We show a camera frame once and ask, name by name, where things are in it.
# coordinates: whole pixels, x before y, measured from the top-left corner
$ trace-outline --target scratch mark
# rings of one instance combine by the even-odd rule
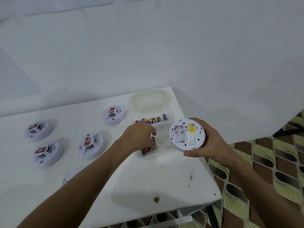
[[[158,203],[159,202],[159,195],[157,197],[154,198],[154,202]]]
[[[190,172],[190,180],[189,180],[188,188],[190,188],[190,185],[191,185],[191,182],[193,179],[193,172],[194,172],[194,169]]]

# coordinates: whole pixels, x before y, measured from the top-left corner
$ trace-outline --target patterned carpet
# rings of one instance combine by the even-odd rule
[[[304,111],[301,111],[280,131],[303,129]],[[259,138],[230,144],[265,181],[272,185],[285,200],[304,214],[304,133]],[[240,188],[229,169],[209,159],[206,160],[220,188],[223,199],[213,204],[219,223],[223,228],[263,228],[262,220]],[[133,228],[176,218],[176,211],[116,224],[113,228]],[[179,228],[211,228],[206,211],[192,214],[193,222]]]

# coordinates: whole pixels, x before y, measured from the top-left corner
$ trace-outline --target red sticker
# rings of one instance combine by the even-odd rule
[[[91,138],[90,137],[86,138],[84,146],[90,145],[90,142],[91,142]]]
[[[31,129],[34,129],[35,127],[38,127],[39,126],[39,123],[36,123],[35,125],[31,125],[28,129],[31,130]]]
[[[39,147],[35,153],[44,153],[47,151],[47,147]]]
[[[112,114],[115,110],[115,107],[111,107],[111,109],[109,110],[109,114]]]

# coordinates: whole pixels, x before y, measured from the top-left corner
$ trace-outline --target yellow sticker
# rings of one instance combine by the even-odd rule
[[[196,132],[195,124],[188,124],[188,128],[189,128],[190,133],[195,133]]]

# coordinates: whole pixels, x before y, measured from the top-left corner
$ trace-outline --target forearm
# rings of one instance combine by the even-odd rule
[[[251,166],[237,154],[229,166],[250,203],[266,227],[301,227],[303,215],[264,181]]]
[[[127,158],[121,149],[116,141],[102,156],[41,203],[18,228],[78,227],[104,185]]]

